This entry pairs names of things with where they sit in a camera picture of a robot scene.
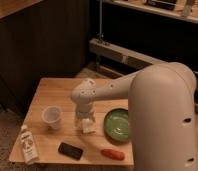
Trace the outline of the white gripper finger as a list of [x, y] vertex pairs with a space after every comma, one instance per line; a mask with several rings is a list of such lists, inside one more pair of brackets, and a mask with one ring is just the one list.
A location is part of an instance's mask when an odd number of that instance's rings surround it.
[[95, 125], [95, 123], [96, 123], [95, 117], [91, 117], [91, 118], [90, 118], [90, 121], [92, 122], [92, 125]]
[[80, 119], [75, 118], [75, 126], [76, 128], [82, 128], [82, 122]]

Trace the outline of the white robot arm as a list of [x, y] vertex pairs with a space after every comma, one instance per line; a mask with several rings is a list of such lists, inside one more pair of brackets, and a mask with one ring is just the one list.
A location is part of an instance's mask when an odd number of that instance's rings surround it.
[[103, 86], [85, 79], [71, 99], [80, 119], [91, 114], [95, 101], [128, 101], [135, 171], [197, 171], [195, 90], [189, 67], [164, 62]]

